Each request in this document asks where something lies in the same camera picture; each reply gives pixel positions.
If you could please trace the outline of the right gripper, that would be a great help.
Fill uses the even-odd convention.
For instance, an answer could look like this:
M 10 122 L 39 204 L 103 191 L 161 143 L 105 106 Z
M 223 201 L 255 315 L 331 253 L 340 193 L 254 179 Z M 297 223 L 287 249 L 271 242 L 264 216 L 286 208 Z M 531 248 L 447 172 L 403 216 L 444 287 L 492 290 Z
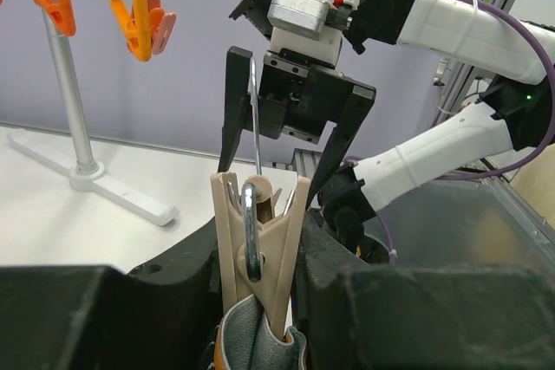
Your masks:
M 224 124 L 218 172 L 228 172 L 250 109 L 252 52 L 231 46 L 225 61 Z M 341 165 L 375 103 L 376 89 L 313 62 L 295 62 L 267 52 L 258 90 L 258 129 L 267 138 L 288 134 L 316 144 L 328 122 L 335 125 L 311 180 L 306 202 Z

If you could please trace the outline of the black shorts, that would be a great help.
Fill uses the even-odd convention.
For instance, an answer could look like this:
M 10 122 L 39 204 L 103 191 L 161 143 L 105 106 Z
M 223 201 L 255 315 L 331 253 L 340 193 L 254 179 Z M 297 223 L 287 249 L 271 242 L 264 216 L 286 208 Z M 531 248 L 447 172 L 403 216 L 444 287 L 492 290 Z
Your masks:
M 277 338 L 262 304 L 249 295 L 221 320 L 213 364 L 216 369 L 305 369 L 306 355 L 305 336 L 289 326 Z

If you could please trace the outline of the wooden clip hanger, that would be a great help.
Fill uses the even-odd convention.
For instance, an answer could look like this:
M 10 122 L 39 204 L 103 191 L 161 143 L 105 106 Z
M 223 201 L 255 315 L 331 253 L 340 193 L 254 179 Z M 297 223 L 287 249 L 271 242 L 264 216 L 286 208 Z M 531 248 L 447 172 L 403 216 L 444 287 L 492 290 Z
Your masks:
M 254 295 L 270 330 L 284 336 L 291 285 L 310 180 L 299 176 L 284 210 L 276 215 L 271 181 L 257 173 L 238 187 L 232 172 L 211 176 L 223 310 Z

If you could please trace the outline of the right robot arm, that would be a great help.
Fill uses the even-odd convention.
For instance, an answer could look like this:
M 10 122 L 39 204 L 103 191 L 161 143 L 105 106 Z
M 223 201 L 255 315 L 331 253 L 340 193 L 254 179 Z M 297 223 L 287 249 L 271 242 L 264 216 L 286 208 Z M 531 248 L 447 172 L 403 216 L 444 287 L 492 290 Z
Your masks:
M 228 50 L 219 170 L 227 171 L 243 131 L 319 141 L 334 129 L 312 178 L 326 223 L 354 248 L 362 225 L 401 195 L 497 153 L 537 156 L 554 141 L 554 30 L 521 22 L 482 0 L 242 0 L 246 18 L 269 41 L 261 68 L 252 53 Z M 376 90 L 336 68 L 344 42 L 357 53 L 375 40 L 447 58 L 438 82 L 454 108 L 476 75 L 490 83 L 433 128 L 374 158 L 344 157 Z

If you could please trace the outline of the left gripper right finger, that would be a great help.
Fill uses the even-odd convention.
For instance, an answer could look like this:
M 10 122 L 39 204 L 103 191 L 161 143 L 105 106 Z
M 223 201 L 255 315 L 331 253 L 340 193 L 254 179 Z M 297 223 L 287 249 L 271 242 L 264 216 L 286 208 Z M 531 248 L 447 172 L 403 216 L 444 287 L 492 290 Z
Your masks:
M 554 293 L 506 266 L 368 264 L 306 214 L 294 322 L 311 369 L 551 369 Z

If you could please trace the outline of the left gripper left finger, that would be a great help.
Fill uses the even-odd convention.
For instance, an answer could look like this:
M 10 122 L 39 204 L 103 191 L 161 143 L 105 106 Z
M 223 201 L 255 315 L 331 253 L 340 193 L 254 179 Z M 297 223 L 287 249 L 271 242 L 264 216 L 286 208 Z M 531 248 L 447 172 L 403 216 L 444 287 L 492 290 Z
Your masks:
M 128 273 L 1 270 L 4 369 L 210 369 L 222 318 L 214 222 Z

